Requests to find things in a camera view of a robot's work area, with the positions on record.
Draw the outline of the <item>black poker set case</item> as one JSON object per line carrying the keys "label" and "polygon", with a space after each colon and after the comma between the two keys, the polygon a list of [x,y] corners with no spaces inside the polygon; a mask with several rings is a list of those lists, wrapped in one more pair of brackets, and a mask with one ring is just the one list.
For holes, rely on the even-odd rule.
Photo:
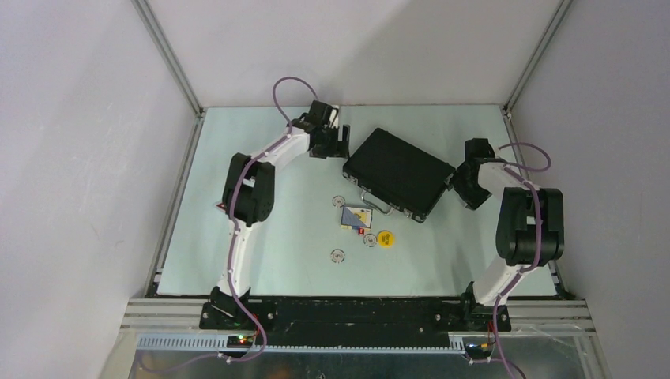
{"label": "black poker set case", "polygon": [[417,223],[424,223],[456,171],[451,164],[377,128],[342,167],[343,177]]}

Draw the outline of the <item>blue playing card deck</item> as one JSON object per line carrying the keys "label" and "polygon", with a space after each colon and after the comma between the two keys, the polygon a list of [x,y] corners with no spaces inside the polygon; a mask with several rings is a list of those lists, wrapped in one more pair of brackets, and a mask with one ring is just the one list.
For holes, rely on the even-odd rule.
{"label": "blue playing card deck", "polygon": [[371,229],[373,210],[353,206],[341,208],[340,225],[345,229]]}

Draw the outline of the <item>yellow big blind button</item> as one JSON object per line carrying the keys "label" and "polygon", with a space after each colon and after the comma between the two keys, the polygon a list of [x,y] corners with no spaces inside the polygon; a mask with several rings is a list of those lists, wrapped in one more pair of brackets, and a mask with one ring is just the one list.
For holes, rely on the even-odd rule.
{"label": "yellow big blind button", "polygon": [[395,235],[391,231],[380,231],[376,235],[377,244],[383,248],[393,247],[395,244]]}

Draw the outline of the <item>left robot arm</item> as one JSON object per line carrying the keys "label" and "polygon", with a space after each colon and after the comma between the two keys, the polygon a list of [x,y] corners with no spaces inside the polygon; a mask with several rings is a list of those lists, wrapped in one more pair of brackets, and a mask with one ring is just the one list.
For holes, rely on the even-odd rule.
{"label": "left robot arm", "polygon": [[288,120],[275,141],[259,152],[231,158],[220,202],[228,217],[227,263],[210,295],[210,304],[229,328],[242,328],[250,318],[242,300],[250,291],[250,252],[254,232],[273,210],[277,174],[302,155],[349,157],[350,126],[338,125],[339,113],[339,107],[314,100],[308,111]]}

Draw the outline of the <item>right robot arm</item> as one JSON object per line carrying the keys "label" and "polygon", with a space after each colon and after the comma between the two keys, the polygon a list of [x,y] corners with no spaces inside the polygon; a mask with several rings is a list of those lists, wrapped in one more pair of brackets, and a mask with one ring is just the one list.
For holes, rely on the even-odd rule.
{"label": "right robot arm", "polygon": [[497,256],[461,295],[459,317],[471,330],[499,319],[513,289],[564,251],[563,193],[524,178],[522,168],[500,157],[488,139],[473,138],[465,142],[465,158],[446,182],[468,210],[492,197],[500,202]]}

